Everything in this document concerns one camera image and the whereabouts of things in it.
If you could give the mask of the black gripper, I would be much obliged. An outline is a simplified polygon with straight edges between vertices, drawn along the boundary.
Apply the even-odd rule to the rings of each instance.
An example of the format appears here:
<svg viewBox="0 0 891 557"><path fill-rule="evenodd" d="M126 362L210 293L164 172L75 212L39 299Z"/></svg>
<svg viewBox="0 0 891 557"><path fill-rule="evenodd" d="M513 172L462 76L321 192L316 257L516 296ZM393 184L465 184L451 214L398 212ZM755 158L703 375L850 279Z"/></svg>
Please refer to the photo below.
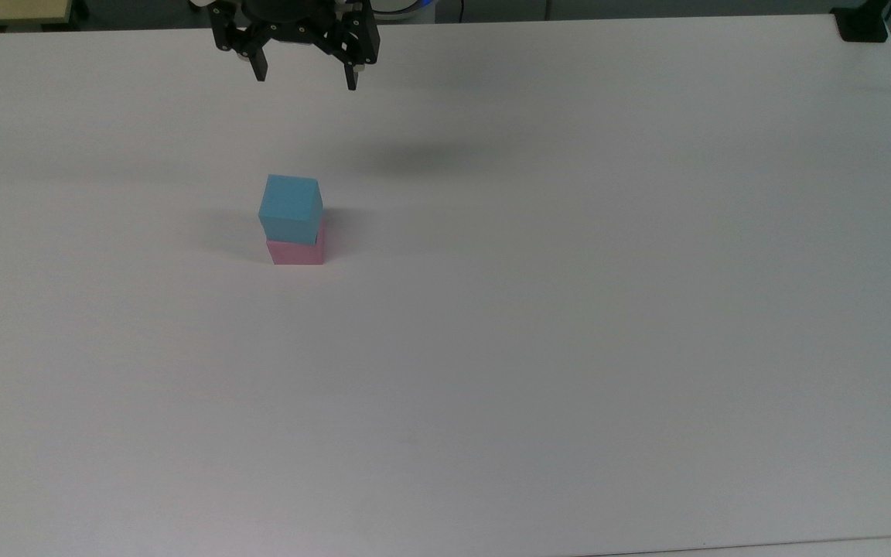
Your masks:
<svg viewBox="0 0 891 557"><path fill-rule="evenodd" d="M213 41L250 63L258 82L268 77L263 47L271 41L317 47L344 65L349 91L362 66L375 64L381 35L369 1L211 1Z"/></svg>

